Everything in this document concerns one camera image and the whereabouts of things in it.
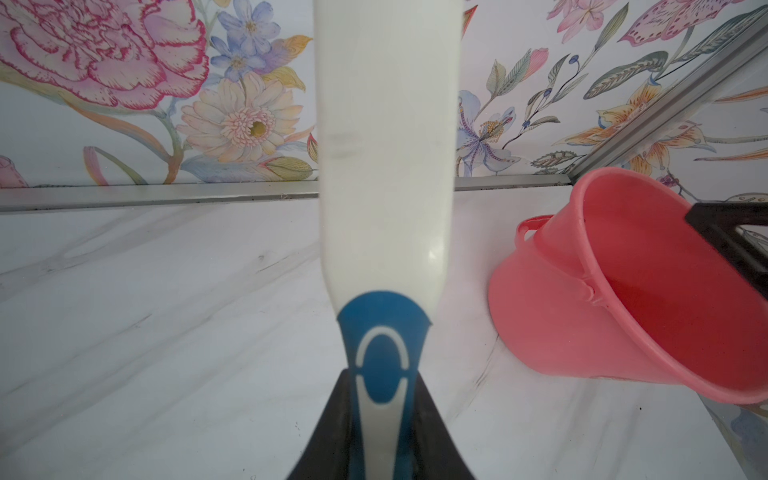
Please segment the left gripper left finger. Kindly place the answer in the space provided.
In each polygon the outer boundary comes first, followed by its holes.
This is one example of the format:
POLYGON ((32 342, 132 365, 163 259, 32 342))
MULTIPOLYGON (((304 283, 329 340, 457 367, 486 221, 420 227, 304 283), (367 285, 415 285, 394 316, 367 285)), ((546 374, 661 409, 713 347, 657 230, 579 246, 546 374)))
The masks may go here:
POLYGON ((351 380, 348 370, 344 369, 287 479, 359 479, 360 469, 354 458, 353 417, 351 380))

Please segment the pink plastic bucket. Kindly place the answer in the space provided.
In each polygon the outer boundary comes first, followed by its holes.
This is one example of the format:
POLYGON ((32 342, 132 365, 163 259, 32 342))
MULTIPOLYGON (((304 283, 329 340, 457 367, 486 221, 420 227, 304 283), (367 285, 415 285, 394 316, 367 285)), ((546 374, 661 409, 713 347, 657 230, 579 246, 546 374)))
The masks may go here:
POLYGON ((552 376, 767 398, 767 302, 685 217, 691 205, 620 168, 584 176, 558 213, 521 222, 488 284, 494 326, 552 376))

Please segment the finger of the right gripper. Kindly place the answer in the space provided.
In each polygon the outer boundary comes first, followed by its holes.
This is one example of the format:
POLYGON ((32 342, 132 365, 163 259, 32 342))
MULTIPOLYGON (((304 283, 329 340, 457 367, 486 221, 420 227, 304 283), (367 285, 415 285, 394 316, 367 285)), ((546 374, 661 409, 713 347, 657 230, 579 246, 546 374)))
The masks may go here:
POLYGON ((685 221, 750 285, 767 298, 767 249, 747 226, 767 226, 767 205, 756 202, 699 202, 685 221))

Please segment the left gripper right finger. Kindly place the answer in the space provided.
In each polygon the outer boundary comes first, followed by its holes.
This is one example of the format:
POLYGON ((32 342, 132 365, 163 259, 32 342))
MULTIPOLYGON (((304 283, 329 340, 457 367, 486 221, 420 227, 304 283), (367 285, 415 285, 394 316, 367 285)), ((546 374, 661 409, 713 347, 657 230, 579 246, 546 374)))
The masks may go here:
POLYGON ((413 479, 474 480, 421 375, 417 376, 412 418, 413 479))

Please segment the white blue cleaning brush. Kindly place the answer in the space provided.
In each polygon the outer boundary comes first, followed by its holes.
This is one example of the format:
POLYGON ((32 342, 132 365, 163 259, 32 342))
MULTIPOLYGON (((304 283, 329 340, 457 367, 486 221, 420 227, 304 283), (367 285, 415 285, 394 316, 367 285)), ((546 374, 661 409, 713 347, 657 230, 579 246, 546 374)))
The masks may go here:
POLYGON ((353 479, 412 475, 418 366, 447 274, 462 5, 314 5, 322 271, 353 479))

